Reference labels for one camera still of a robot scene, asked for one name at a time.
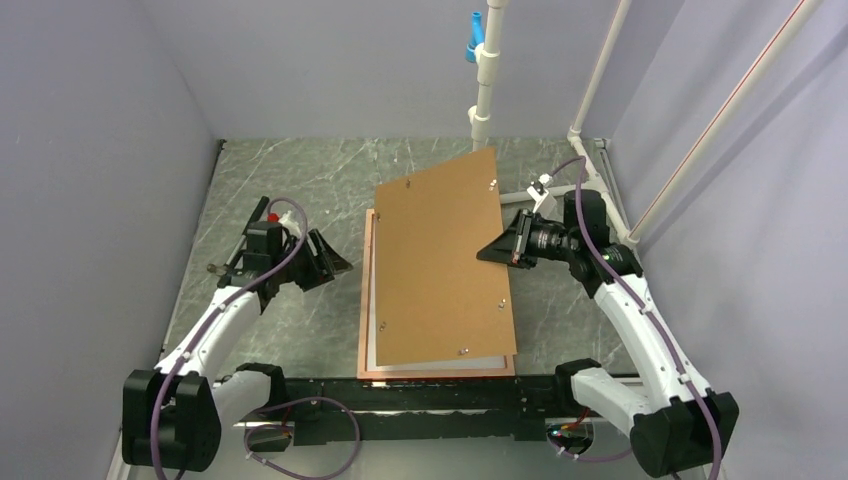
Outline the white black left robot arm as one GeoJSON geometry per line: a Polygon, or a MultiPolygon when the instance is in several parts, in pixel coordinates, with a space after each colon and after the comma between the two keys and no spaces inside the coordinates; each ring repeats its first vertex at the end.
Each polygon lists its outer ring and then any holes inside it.
{"type": "Polygon", "coordinates": [[[217,385],[223,363],[282,285],[306,292],[351,268],[316,229],[303,233],[275,215],[248,223],[203,317],[154,368],[135,370],[125,380],[123,460],[159,475],[167,469],[202,472],[216,456],[224,427],[252,413],[279,417],[290,399],[281,367],[245,363],[217,385]]]}

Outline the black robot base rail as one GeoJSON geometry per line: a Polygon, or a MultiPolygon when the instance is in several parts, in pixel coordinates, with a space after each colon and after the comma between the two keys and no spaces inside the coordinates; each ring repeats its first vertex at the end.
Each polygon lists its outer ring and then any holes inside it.
{"type": "Polygon", "coordinates": [[[558,400],[549,375],[416,379],[290,378],[293,406],[272,402],[247,414],[244,427],[286,427],[296,446],[350,440],[436,440],[501,437],[544,441],[562,426],[583,432],[596,413],[558,400]]]}

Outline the brown cardboard backing board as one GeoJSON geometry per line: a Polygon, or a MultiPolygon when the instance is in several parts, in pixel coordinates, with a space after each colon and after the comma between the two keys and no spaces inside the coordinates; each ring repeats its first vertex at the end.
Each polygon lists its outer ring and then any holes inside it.
{"type": "Polygon", "coordinates": [[[377,186],[379,366],[517,352],[506,266],[477,259],[504,230],[492,147],[377,186]]]}

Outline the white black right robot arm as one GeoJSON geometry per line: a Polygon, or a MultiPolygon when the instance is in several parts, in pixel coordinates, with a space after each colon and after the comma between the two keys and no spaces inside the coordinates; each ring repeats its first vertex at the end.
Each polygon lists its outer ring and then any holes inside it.
{"type": "Polygon", "coordinates": [[[653,478],[705,465],[717,478],[739,406],[731,393],[714,390],[674,340],[635,254],[613,241],[599,192],[567,193],[560,221],[518,211],[476,257],[521,269],[541,259],[567,263],[631,356],[644,393],[616,380],[595,360],[573,360],[553,374],[550,392],[557,411],[599,414],[627,436],[630,454],[653,478]]]}

